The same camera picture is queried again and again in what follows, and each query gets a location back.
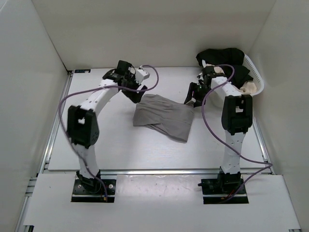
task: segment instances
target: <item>laundry basket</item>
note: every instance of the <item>laundry basket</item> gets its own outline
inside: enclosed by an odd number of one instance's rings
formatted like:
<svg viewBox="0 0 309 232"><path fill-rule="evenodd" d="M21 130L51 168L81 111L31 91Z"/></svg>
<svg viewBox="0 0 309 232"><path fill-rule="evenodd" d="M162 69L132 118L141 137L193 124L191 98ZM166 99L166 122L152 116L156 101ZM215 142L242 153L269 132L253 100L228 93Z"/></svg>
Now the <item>laundry basket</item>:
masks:
<svg viewBox="0 0 309 232"><path fill-rule="evenodd" d="M253 62L251 61L251 59L247 55L245 55L242 65L250 70L249 75L253 78L253 82L255 83L256 88L257 88L257 91L255 93L251 94L251 96L258 95L264 89L264 81L263 81L260 73L258 72L255 65L253 64ZM210 99L211 99L211 102L215 106L223 108L224 101L219 97L219 95L216 92L213 92L213 93L210 94Z"/></svg>

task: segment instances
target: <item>cable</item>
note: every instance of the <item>cable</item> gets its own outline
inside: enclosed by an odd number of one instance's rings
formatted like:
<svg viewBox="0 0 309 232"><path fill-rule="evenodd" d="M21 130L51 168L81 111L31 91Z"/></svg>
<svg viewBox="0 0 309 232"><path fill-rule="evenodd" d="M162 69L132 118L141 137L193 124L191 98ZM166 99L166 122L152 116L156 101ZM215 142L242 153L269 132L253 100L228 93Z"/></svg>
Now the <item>cable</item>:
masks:
<svg viewBox="0 0 309 232"><path fill-rule="evenodd" d="M248 158L242 156L236 149L234 149L234 148L231 147L229 144L227 144L227 143L224 142L222 139L220 139L220 138L213 132L213 130L210 128L210 126L209 126L209 124L208 124L208 122L207 122L207 120L206 120L206 117L205 117L205 102L206 102L206 99L207 99L208 96L209 96L212 92L214 92L216 89L218 89L218 88L224 86L225 84L227 84L227 83L232 79L232 77L233 77L234 74L235 74L234 67L231 66L231 65L229 65L229 64L220 64L220 65L217 65L217 66L219 66L219 67L222 67L222 66L223 66L223 67L224 67L224 66L230 67L230 68L232 69L232 74L230 75L230 77L227 79L226 82L224 82L224 83L222 83L222 84L216 86L215 88L211 89L211 90L206 94L206 96L205 96L204 99L203 99L203 102L202 102L202 117L203 117L203 120L204 120L204 123L205 123L207 129L209 130L209 132L210 132L220 143L222 143L223 145L225 145L225 146L227 146L228 148L230 148L230 149L231 149L232 151L234 151L237 155L239 155L242 159L244 159L244 160L246 160L246 161L248 161L248 162L252 162L252 163L258 163L258 164L265 164L265 165L267 165L266 167L261 168L259 171L257 171L257 172L255 172L255 173L253 173L252 175L250 175L250 176L239 186L239 188L238 188L232 195L229 195L228 198L227 198L226 200L220 202L220 203L225 203L225 202L231 200L231 199L242 189L242 187L243 187L252 177L254 177L254 176L257 175L258 173L264 171L265 169L272 167L273 164L272 164L272 163L267 163L267 162L259 162L259 161L251 160L251 159L248 159Z"/></svg>
<svg viewBox="0 0 309 232"><path fill-rule="evenodd" d="M102 90L102 89L108 89L108 88L118 88L118 89L121 89L121 90L128 90L128 91L131 91L131 92L146 92L146 91L149 91L149 90L152 90L154 89L158 83L159 83L159 73L158 71L155 69L155 67L151 66L151 65L143 65L143 67L149 67L149 68L152 68L154 71L155 71L155 74L156 74L156 83L153 87L149 88L149 89L143 89L143 90L135 90L135 89L130 89L130 88L127 88L127 87L122 87L122 86L117 86L117 85L113 85L113 86L104 86L104 87L98 87L98 88L93 88L93 89L89 89L89 90L84 90L84 91L80 91L80 92L76 92L76 93L72 93L72 94L69 94L68 96L64 97L59 105L58 105L58 116L59 116L59 119L60 119L60 125L61 125L61 128L67 138L67 141L69 142L69 145L71 146L72 150L74 151L74 153L77 155L78 158L80 158L85 167L86 167L86 170L88 171L88 173L94 178L96 179L97 181L99 181L101 183L101 185L103 186L104 188L104 196L106 198L106 202L107 202L107 189L106 189L106 186L104 184L104 182L96 177L93 173L91 173L91 171L89 170L88 168L88 164L86 162L86 160L84 159L84 157L82 157L77 150L75 150L75 148L73 147L71 141L70 141L70 137L67 133L67 130L65 129L65 126L64 126L64 122L63 122L63 119L62 119L62 105L63 103L66 101L66 99L70 98L70 97L73 97L75 95L79 95L79 94L83 94L83 93L89 93L89 92L94 92L94 91L98 91L98 90Z"/></svg>

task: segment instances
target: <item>gray cloth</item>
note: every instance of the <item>gray cloth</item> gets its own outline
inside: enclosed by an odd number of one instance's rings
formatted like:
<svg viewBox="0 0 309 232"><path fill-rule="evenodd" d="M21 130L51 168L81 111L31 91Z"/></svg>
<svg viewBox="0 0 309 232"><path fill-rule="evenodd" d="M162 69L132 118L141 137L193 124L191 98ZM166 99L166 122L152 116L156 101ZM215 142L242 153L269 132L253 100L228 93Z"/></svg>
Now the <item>gray cloth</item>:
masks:
<svg viewBox="0 0 309 232"><path fill-rule="evenodd" d="M133 126L146 126L187 142L193 117L192 102L184 105L159 95L146 94L136 105Z"/></svg>

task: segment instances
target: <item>purple cable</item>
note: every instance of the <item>purple cable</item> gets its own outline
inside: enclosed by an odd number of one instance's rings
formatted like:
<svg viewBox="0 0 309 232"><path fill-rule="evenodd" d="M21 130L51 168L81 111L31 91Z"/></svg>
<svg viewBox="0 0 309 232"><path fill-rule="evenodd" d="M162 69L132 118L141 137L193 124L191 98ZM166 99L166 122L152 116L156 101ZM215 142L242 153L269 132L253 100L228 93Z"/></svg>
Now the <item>purple cable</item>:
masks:
<svg viewBox="0 0 309 232"><path fill-rule="evenodd" d="M251 160L251 159L248 159L248 158L242 156L236 149L234 149L234 148L231 147L229 144L227 144L227 143L224 142L222 139L220 139L220 138L213 132L213 130L210 128L210 126L209 126L209 124L208 124L208 122L207 122L207 120L206 120L206 117L205 117L205 102L206 102L206 99L207 99L208 96L209 96L212 92L214 92L216 89L218 89L218 88L224 86L226 83L228 83L228 82L232 79L232 77L234 76L234 73L235 73L234 67L231 66L231 65L229 65L229 64L221 64L221 65L217 65L217 66L219 66L219 67L222 67L222 66L230 67L230 68L232 69L232 74L230 75L230 77L227 79L226 82L224 82L224 83L222 83L222 84L216 86L215 88L211 89L211 90L206 94L206 96L205 96L204 99L203 99L203 102L202 102L202 116L203 116L203 120L204 120L204 122L205 122L205 125L206 125L207 129L209 130L209 132L210 132L220 143L222 143L223 145L225 145L225 146L227 146L228 148L230 148L230 149L231 149L232 151L234 151L237 155L239 155L242 159L244 159L244 160L246 160L246 161L249 161L249 162L252 162L252 163L258 163L258 164L265 164L265 165L267 165L265 168L262 168L262 169L260 169L259 171L257 171L257 172L255 172L255 173L253 173L252 175L250 175L250 176L239 186L239 188L238 188L230 197L228 197L226 200L220 202L220 203L225 203L225 202L231 200L231 199L242 189L242 187L243 187L252 177L254 177L256 174L262 172L263 170L272 167L273 164L272 164L272 163L267 163L267 162L259 162L259 161Z"/></svg>
<svg viewBox="0 0 309 232"><path fill-rule="evenodd" d="M89 90L84 90L84 91L80 91L80 92L76 92L76 93L72 93L72 94L69 94L68 96L64 97L59 105L58 105L58 116L60 118L60 125L61 125L61 128L64 132L64 134L66 135L66 138L72 148L72 150L74 151L74 153L78 156L78 158L80 158L83 162L84 162L84 165L86 167L86 170L89 172L89 174L96 180L98 180L101 185L103 186L104 188L104 196L106 198L106 201L107 201L107 189L106 189L106 186L104 184L104 182L96 177L93 173L91 173L91 171L89 170L88 168L88 164L86 162L86 160L75 150L75 148L73 147L71 141L70 141L70 137L65 129L65 126L64 126L64 122L62 120L62 105L63 103L66 101L66 99L70 98L70 97L73 97L75 95L79 95L79 94L83 94L83 93L89 93L89 92L94 92L94 91L98 91L98 90L102 90L102 89L108 89L108 88L118 88L118 89L121 89L121 90L128 90L128 91L131 91L131 92L146 92L146 91L149 91L149 90L152 90L154 89L158 83L159 83L159 73L158 71L155 69L155 67L151 66L151 65L143 65L143 67L149 67L149 68L152 68L154 71L155 71L155 74L156 74L156 83L153 87L149 88L149 89L143 89L143 90L135 90L135 89L130 89L130 88L127 88L127 87L122 87L122 86L117 86L117 85L113 85L113 86L104 86L104 87L98 87L98 88L93 88L93 89L89 89Z"/></svg>

